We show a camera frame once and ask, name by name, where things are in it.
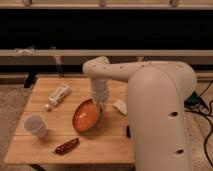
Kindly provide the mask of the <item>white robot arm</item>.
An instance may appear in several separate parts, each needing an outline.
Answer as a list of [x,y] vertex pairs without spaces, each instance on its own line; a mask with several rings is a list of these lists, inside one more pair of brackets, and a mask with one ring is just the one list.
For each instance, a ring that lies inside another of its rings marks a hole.
[[127,111],[136,171],[193,171],[184,101],[195,91],[184,62],[112,64],[102,56],[83,64],[95,101],[107,99],[108,79],[127,84]]

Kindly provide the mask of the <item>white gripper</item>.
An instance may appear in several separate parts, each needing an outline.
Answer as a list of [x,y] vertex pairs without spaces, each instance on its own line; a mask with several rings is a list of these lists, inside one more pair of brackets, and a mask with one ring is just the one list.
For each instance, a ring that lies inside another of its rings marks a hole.
[[106,79],[91,80],[91,96],[97,102],[96,107],[99,113],[103,113],[103,104],[109,97],[109,89]]

